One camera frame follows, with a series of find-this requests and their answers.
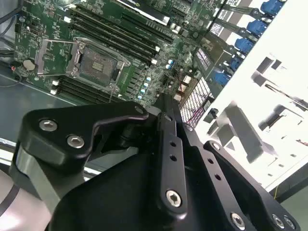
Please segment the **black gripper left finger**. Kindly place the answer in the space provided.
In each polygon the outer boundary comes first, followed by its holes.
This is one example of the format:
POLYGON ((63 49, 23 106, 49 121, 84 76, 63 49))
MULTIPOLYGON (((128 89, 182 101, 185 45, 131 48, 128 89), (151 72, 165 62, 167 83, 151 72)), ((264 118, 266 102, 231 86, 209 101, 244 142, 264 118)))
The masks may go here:
POLYGON ((55 212, 73 189, 143 153, 183 159, 182 141, 162 94, 147 111, 132 101, 34 110, 23 119, 10 174, 55 212))

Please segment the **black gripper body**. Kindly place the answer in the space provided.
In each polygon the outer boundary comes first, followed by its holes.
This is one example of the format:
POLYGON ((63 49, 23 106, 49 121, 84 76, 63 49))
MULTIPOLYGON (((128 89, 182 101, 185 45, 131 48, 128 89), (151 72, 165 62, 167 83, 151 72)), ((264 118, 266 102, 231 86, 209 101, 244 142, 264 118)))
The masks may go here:
POLYGON ((186 182, 183 159, 134 155, 70 191, 51 231, 231 231, 211 191, 186 182))

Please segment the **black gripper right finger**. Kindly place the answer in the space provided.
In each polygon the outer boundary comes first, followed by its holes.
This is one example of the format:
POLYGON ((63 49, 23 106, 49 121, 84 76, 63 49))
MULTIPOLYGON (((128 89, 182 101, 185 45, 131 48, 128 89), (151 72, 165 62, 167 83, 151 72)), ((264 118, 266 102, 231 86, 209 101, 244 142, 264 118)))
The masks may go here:
POLYGON ((215 141, 202 144, 183 123, 178 102, 170 110, 183 143, 189 206, 205 231, 299 231, 300 225, 233 157, 215 141))

